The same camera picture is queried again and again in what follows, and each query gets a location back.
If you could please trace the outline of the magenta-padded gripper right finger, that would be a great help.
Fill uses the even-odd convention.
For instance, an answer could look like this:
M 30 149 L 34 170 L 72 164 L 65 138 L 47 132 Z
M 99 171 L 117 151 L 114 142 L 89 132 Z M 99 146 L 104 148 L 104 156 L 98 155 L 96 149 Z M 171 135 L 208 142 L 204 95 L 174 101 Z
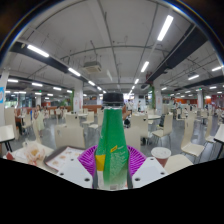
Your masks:
M 163 166 L 154 157 L 146 157 L 132 146 L 129 151 L 127 187 L 141 188 L 168 175 Z

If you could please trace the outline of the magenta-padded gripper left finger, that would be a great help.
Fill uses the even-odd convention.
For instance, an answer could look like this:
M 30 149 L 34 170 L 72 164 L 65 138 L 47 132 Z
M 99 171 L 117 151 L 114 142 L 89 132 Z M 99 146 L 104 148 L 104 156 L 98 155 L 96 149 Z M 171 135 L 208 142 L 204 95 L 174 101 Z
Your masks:
M 57 175 L 83 188 L 96 189 L 98 176 L 95 162 L 97 146 L 92 146 L 81 153 L 74 153 L 59 169 Z

